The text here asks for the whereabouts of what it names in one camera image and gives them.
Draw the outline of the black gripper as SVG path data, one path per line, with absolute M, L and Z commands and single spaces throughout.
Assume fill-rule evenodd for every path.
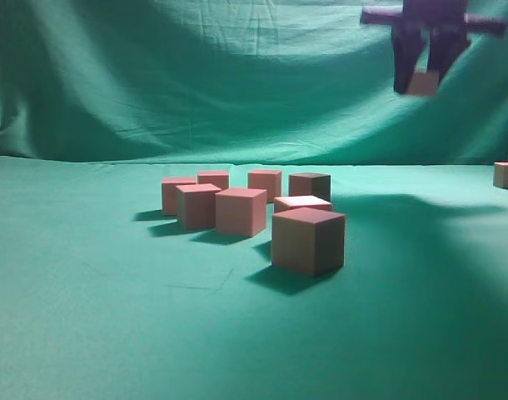
M 406 94 L 426 41 L 421 28 L 430 28 L 427 90 L 437 90 L 456 59 L 471 45 L 467 33 L 503 37 L 508 22 L 467 12 L 468 1 L 403 1 L 401 8 L 364 6 L 360 23 L 392 26 L 394 91 Z

